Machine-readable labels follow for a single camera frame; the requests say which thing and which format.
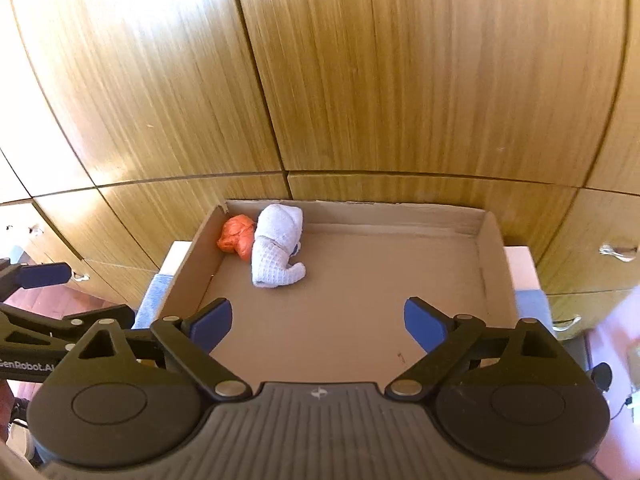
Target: cardboard box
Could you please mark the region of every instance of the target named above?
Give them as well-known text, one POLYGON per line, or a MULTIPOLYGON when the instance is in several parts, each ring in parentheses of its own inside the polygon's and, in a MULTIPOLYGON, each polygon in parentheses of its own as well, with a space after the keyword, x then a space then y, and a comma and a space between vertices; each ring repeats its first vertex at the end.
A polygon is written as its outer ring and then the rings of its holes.
POLYGON ((231 332, 212 356, 253 388, 263 381, 376 382, 385 386, 423 350, 404 329, 419 296, 449 316, 490 326, 517 322, 494 215, 434 204, 283 201, 303 210, 306 276, 256 288, 251 266, 216 241, 229 216, 257 219, 275 201, 227 202, 201 225, 160 316, 188 317, 214 298, 233 307, 231 332))

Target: wooden panel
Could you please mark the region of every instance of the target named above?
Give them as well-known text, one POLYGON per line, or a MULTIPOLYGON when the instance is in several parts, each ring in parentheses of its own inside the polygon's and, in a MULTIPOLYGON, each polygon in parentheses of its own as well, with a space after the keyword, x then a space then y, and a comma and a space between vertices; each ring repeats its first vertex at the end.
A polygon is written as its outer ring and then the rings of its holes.
POLYGON ((37 202, 83 258, 158 270, 97 189, 44 196, 37 202))
POLYGON ((13 0, 96 184, 280 170, 234 0, 13 0))
POLYGON ((157 266, 174 240, 191 240, 227 198, 289 198, 281 174, 192 178, 104 187, 116 215, 157 266))
POLYGON ((640 283, 640 258, 621 262, 599 253, 602 244, 640 243, 640 196, 581 189, 538 266, 548 294, 623 290, 640 283))
POLYGON ((14 170, 0 153, 0 203, 28 198, 29 193, 24 189, 14 170))
POLYGON ((394 174, 295 174, 296 200, 418 202, 463 205, 492 211, 509 245, 528 245, 535 259, 551 240, 575 189, 444 176, 394 174))
POLYGON ((630 12, 620 91, 588 186, 640 194, 640 0, 630 1, 630 12))
POLYGON ((625 0, 242 7, 286 169, 583 183, 616 85, 625 0))
POLYGON ((570 339, 577 333, 594 328, 605 319, 631 293, 630 290, 610 290, 586 294, 561 294, 549 296, 551 316, 554 320, 582 320, 565 332, 558 332, 559 339, 570 339))
POLYGON ((36 263, 66 262, 78 275, 89 275, 88 280, 83 282, 71 280, 67 286, 96 298, 113 301, 113 303, 124 302, 115 290, 73 254, 33 204, 25 203, 0 207, 0 230, 4 230, 9 224, 13 226, 15 243, 22 247, 24 252, 36 263), (30 233, 29 228, 34 227, 38 227, 40 232, 30 233))
POLYGON ((91 186, 40 91, 9 0, 0 0, 0 38, 0 148, 4 155, 32 195, 91 186))
POLYGON ((87 261, 95 272, 100 274, 131 307, 138 309, 151 280, 156 275, 152 270, 132 269, 99 262, 87 261))

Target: folded white fabric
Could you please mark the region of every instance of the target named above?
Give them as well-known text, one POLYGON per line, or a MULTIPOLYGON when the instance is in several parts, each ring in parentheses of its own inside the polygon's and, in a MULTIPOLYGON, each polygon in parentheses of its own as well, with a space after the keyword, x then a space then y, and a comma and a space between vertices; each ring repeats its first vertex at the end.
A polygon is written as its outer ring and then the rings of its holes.
POLYGON ((305 277, 301 263, 289 267, 302 234, 302 209, 282 204, 268 205, 258 216, 251 273, 255 286, 275 288, 305 277))

